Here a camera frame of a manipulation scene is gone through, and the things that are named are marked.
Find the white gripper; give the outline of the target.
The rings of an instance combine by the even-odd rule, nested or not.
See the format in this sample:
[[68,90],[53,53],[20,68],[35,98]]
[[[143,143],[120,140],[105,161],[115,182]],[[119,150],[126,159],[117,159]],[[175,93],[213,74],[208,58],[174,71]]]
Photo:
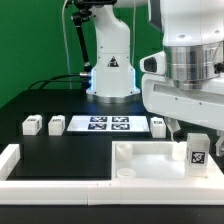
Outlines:
[[140,60],[143,105],[148,112],[169,117],[171,140],[181,130],[180,121],[217,131],[216,155],[224,156],[224,73],[206,80],[201,90],[181,90],[165,76],[163,51]]

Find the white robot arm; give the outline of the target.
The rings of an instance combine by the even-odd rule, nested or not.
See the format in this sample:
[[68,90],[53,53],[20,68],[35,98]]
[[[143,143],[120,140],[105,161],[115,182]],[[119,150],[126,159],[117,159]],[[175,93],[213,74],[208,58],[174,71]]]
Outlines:
[[141,94],[147,111],[178,123],[217,131],[216,154],[224,155],[224,0],[118,0],[119,8],[148,6],[140,26],[141,88],[130,65],[130,32],[106,3],[91,8],[97,63],[87,96],[105,103]]

